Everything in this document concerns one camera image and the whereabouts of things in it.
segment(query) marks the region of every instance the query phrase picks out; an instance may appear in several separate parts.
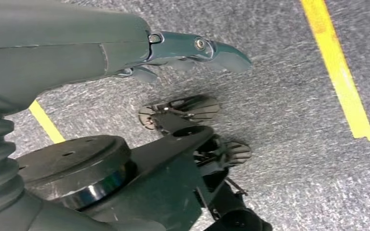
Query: yellow floor marking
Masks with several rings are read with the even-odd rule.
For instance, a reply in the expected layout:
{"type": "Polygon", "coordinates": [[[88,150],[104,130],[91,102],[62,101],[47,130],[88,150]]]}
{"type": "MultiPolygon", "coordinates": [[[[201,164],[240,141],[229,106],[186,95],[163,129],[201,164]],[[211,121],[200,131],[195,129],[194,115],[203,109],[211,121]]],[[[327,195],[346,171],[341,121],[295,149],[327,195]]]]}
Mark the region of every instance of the yellow floor marking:
{"type": "Polygon", "coordinates": [[[354,137],[370,140],[370,123],[324,0],[301,3],[354,137]]]}
{"type": "Polygon", "coordinates": [[[36,100],[30,105],[29,110],[54,143],[61,143],[65,141],[65,138],[63,138],[62,134],[36,100]]]}

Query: metal bolt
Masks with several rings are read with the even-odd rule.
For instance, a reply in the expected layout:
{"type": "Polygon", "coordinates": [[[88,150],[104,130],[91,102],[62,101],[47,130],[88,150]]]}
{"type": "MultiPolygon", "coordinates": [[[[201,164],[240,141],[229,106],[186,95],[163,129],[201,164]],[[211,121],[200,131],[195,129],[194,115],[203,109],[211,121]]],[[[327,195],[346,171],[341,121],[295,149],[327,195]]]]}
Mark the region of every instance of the metal bolt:
{"type": "Polygon", "coordinates": [[[161,37],[159,37],[159,35],[150,35],[148,36],[148,40],[150,43],[157,43],[161,42],[161,37]]]}
{"type": "Polygon", "coordinates": [[[195,41],[195,47],[198,49],[198,50],[203,50],[205,49],[205,46],[206,46],[206,42],[205,40],[199,38],[195,41]]]}

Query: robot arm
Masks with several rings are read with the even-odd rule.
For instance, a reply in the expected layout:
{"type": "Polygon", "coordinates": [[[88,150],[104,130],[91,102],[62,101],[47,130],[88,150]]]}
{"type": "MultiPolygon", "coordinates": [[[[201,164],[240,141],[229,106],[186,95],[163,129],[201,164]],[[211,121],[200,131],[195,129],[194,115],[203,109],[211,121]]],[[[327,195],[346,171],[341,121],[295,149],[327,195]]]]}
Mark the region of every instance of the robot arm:
{"type": "MultiPolygon", "coordinates": [[[[108,231],[105,224],[31,196],[7,157],[15,145],[4,141],[13,130],[5,115],[25,110],[44,90],[101,77],[155,74],[144,64],[189,66],[210,63],[245,71],[249,59],[235,48],[200,36],[151,33],[141,18],[123,13],[61,4],[49,0],[0,0],[0,230],[108,231]]],[[[141,229],[120,225],[118,230],[141,229]]],[[[144,221],[149,231],[163,230],[144,221]]]]}

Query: small wheel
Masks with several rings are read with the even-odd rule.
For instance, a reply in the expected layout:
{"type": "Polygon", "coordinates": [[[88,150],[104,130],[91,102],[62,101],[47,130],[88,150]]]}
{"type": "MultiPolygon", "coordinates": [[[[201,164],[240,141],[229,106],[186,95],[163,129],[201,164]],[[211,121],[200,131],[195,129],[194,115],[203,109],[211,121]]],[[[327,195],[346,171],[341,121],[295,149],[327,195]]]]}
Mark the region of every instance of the small wheel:
{"type": "Polygon", "coordinates": [[[152,106],[144,106],[138,112],[138,119],[144,128],[148,130],[155,130],[155,124],[151,119],[151,115],[156,112],[152,109],[152,106]]]}
{"type": "Polygon", "coordinates": [[[244,164],[252,157],[251,148],[239,142],[226,143],[228,148],[229,165],[231,167],[244,164]]]}
{"type": "Polygon", "coordinates": [[[149,130],[155,130],[151,116],[155,113],[173,113],[195,123],[211,120],[220,111],[215,98],[206,95],[195,95],[166,103],[157,103],[144,106],[138,112],[141,124],[149,130]]]}

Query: black disc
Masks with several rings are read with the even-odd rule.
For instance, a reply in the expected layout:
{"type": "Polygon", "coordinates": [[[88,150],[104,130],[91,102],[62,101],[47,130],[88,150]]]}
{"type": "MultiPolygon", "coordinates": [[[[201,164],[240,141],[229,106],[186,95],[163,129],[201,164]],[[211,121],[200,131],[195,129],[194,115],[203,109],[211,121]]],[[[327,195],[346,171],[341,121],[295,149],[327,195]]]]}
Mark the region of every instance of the black disc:
{"type": "Polygon", "coordinates": [[[54,144],[17,160],[30,192],[78,209],[123,184],[130,153],[123,138],[102,135],[54,144]]]}

